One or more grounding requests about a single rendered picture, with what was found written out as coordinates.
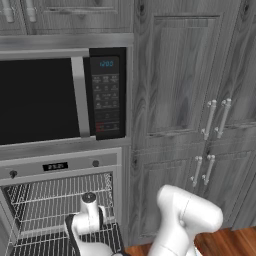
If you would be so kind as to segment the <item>steel built-in oven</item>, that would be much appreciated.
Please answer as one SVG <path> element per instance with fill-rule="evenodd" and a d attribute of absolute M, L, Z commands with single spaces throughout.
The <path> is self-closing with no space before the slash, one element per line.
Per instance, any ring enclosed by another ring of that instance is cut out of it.
<path fill-rule="evenodd" d="M 93 167 L 93 160 L 99 161 L 99 167 Z M 10 177 L 11 170 L 18 173 L 14 179 Z M 111 223 L 120 225 L 122 218 L 122 150 L 120 148 L 0 161 L 0 221 L 2 222 L 0 256 L 10 256 L 11 246 L 20 238 L 65 232 L 65 219 L 60 227 L 21 232 L 7 202 L 5 187 L 94 174 L 107 174 L 107 185 L 112 185 L 113 195 L 110 199 L 113 202 L 114 217 L 108 220 L 105 207 L 98 204 L 105 210 L 103 225 Z"/>

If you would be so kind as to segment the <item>black built-in microwave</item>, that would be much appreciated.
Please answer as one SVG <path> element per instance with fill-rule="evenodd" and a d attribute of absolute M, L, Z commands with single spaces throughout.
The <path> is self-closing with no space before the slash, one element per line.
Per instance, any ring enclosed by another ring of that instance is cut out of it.
<path fill-rule="evenodd" d="M 131 33 L 88 35 L 1 36 L 0 53 L 31 50 L 88 49 L 84 59 L 90 136 L 30 142 L 0 147 L 52 143 L 68 140 L 105 140 L 126 136 L 128 57 L 133 46 Z"/>

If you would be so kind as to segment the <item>tall grey wood cupboard door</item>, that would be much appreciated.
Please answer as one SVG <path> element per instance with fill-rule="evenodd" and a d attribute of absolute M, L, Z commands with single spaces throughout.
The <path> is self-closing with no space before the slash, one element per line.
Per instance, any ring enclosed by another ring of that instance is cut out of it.
<path fill-rule="evenodd" d="M 241 1 L 134 1 L 135 150 L 206 141 Z"/>
<path fill-rule="evenodd" d="M 256 0 L 241 1 L 218 91 L 216 127 L 224 112 L 221 102 L 227 98 L 232 103 L 222 137 L 242 129 L 256 130 Z"/>

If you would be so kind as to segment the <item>black microwave door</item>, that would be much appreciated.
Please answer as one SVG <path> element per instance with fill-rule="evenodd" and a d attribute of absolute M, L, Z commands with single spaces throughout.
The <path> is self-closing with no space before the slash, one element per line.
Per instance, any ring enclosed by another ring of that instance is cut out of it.
<path fill-rule="evenodd" d="M 0 145 L 82 138 L 72 57 L 88 49 L 0 53 Z"/>

